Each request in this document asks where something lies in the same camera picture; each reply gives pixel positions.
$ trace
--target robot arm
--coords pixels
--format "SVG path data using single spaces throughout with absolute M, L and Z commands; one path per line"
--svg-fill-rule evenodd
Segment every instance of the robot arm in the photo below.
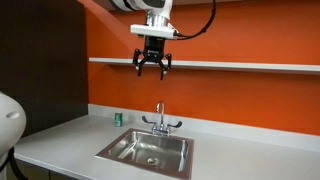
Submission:
M 145 10 L 146 20 L 144 25 L 131 25 L 130 31 L 133 34 L 138 34 L 145 38 L 144 50 L 140 51 L 136 49 L 134 51 L 132 63 L 136 66 L 138 70 L 138 76 L 141 75 L 142 66 L 147 63 L 158 64 L 161 68 L 161 80 L 163 75 L 171 68 L 171 54 L 164 54 L 164 44 L 166 39 L 176 39 L 176 40 L 186 40 L 197 37 L 198 35 L 206 32 L 207 28 L 211 25 L 215 13 L 216 13 L 216 3 L 213 0 L 213 10 L 212 15 L 203 29 L 198 33 L 187 36 L 178 31 L 169 23 L 170 11 L 172 8 L 173 0 L 109 0 L 113 7 L 118 11 L 136 11 Z M 144 58 L 139 62 L 138 58 L 140 55 Z M 168 64 L 165 65 L 162 62 L 163 58 L 168 60 Z
M 131 25 L 131 33 L 140 36 L 175 39 L 176 31 L 169 23 L 172 0 L 110 0 L 110 2 L 119 11 L 146 11 L 145 24 Z
M 0 180 L 6 179 L 4 167 L 25 126 L 26 116 L 20 104 L 0 92 Z

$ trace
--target wall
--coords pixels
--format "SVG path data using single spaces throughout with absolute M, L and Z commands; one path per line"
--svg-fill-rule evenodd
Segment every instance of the wall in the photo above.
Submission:
M 129 33 L 144 12 L 121 14 L 87 6 L 89 57 L 132 58 L 143 39 Z M 167 41 L 174 60 L 320 65 L 320 2 L 219 3 L 213 26 L 189 41 Z M 201 28 L 211 6 L 174 7 L 172 24 L 185 34 Z M 89 102 L 200 119 L 320 135 L 320 76 L 172 69 L 89 63 Z

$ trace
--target stainless steel sink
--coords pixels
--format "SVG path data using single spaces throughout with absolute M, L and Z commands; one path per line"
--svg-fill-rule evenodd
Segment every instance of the stainless steel sink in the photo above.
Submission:
M 192 139 L 129 129 L 96 157 L 130 164 L 149 171 L 190 179 Z

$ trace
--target small green object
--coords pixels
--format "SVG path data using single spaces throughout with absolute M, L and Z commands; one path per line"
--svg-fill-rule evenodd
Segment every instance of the small green object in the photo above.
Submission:
M 115 113 L 114 126 L 115 127 L 121 127 L 122 126 L 122 112 Z

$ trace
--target wall shelf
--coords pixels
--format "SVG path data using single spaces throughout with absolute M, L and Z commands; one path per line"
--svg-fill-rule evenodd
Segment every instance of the wall shelf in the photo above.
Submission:
M 90 57 L 89 62 L 107 63 L 110 65 L 132 66 L 132 59 Z M 172 68 L 320 75 L 320 65 L 302 64 L 234 63 L 172 60 Z

